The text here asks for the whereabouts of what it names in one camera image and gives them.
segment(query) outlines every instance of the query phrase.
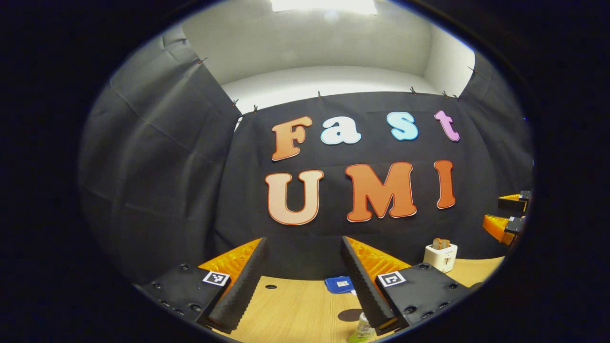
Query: blue cloth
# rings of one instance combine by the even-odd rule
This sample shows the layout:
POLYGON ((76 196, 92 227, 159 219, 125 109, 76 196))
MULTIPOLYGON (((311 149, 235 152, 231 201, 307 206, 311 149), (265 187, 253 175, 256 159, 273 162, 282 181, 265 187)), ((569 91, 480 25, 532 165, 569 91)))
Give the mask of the blue cloth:
POLYGON ((330 293, 341 294, 351 292, 354 285, 348 276, 340 276, 338 278, 328 278, 324 280, 326 288, 330 293))

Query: orange letter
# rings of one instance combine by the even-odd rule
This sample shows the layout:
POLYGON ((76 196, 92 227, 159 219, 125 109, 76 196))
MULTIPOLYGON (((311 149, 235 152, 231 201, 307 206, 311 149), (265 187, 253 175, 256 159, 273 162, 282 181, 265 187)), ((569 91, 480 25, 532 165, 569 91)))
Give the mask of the orange letter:
POLYGON ((286 173, 267 175, 265 182, 269 185, 268 207, 271 217, 286 225, 311 222, 318 214, 318 183, 323 177, 324 173, 320 170, 308 170, 299 174, 299 180, 305 183, 305 205, 299 212, 292 212, 286 206, 286 191, 292 176, 286 173))
POLYGON ((275 153, 271 155, 271 159, 279 161, 298 155, 301 149, 295 147, 292 141, 296 139, 299 144, 303 143, 305 141, 305 129, 303 126, 310 126, 311 124, 311 118, 301 117, 274 126, 271 130, 275 132, 276 150, 275 153))
POLYGON ((439 209, 450 208, 456 203, 453 197, 453 184, 451 183, 451 169, 453 164, 451 161, 436 161, 434 169, 439 172, 440 198, 436 203, 439 209))
POLYGON ((394 197, 394 206, 390 217, 400 218, 414 215, 417 207, 413 205, 411 194, 411 171, 413 166, 407 162, 392 164, 387 172, 386 182, 381 181, 368 164, 350 165, 345 173, 351 178, 354 187, 354 209, 347 215, 351 222, 366 222, 372 214, 367 209, 367 199, 373 206, 377 217, 383 218, 390 200, 394 197))

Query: table surface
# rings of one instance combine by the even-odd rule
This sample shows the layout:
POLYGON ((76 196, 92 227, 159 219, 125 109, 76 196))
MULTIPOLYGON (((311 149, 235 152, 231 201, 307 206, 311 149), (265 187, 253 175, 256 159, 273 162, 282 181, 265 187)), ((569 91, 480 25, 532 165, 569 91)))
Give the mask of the table surface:
MULTIPOLYGON (((484 281, 503 259, 456 259, 447 275, 470 287, 484 281)), ((244 343, 346 343, 358 321, 346 322, 338 316, 349 309, 361 309, 358 298, 352 293, 332 294, 324 281, 262 276, 237 329, 229 335, 217 332, 244 343), (277 288, 267 289, 269 284, 277 288)))

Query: ceiling light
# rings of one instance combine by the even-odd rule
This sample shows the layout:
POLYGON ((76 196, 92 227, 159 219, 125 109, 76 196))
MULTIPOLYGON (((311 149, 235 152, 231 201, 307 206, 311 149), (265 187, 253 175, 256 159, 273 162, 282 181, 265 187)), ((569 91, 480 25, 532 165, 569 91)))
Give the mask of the ceiling light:
POLYGON ((373 0, 271 0, 274 12, 305 9, 349 10, 362 14, 377 14, 373 0))

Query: blue letter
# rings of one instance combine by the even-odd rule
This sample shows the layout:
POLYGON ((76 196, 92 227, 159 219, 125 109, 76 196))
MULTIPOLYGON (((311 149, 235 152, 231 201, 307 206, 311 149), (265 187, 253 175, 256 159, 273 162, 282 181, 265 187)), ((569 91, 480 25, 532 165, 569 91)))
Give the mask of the blue letter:
POLYGON ((350 117, 334 117, 322 123, 322 127, 326 130, 322 131, 320 139, 328 145, 335 145, 341 142, 354 144, 362 138, 362 135, 356 131, 356 122, 350 117))
POLYGON ((392 112, 387 115, 387 123, 393 127, 392 136, 398 140, 414 140, 417 138, 415 119, 408 112, 392 112))

